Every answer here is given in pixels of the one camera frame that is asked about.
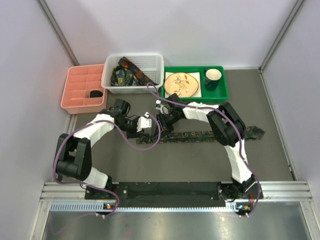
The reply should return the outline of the green floral tie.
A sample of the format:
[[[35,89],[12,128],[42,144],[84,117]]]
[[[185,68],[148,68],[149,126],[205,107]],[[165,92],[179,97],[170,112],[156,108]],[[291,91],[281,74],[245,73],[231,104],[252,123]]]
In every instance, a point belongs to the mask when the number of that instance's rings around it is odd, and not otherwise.
[[[149,135],[144,133],[136,139],[137,145],[154,144],[158,139],[158,130]],[[257,126],[248,126],[244,131],[244,138],[247,141],[258,141],[263,138],[265,131]],[[159,144],[174,143],[217,143],[218,140],[212,131],[184,131],[172,132],[164,129],[160,133]]]

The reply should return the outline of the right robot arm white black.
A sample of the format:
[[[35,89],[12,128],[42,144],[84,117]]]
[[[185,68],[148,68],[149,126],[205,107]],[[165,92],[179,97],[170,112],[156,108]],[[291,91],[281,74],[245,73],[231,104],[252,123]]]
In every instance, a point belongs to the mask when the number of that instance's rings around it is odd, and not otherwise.
[[[230,166],[232,193],[231,199],[246,196],[258,200],[261,184],[249,166],[245,151],[246,125],[228,102],[220,105],[207,105],[198,102],[183,103],[177,94],[168,98],[159,97],[155,107],[162,133],[169,132],[173,124],[182,119],[208,123],[217,140],[226,150]]]

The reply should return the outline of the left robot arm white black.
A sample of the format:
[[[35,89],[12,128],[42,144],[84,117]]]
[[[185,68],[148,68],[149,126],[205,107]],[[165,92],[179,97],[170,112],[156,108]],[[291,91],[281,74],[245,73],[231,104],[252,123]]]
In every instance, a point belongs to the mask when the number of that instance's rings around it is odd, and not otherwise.
[[[53,164],[54,176],[64,176],[80,183],[96,187],[102,198],[109,198],[114,191],[112,177],[98,171],[92,165],[92,147],[106,133],[116,127],[126,133],[128,139],[139,135],[139,118],[128,117],[131,105],[122,99],[116,99],[113,106],[99,112],[93,121],[77,133],[59,136],[56,147],[56,159]]]

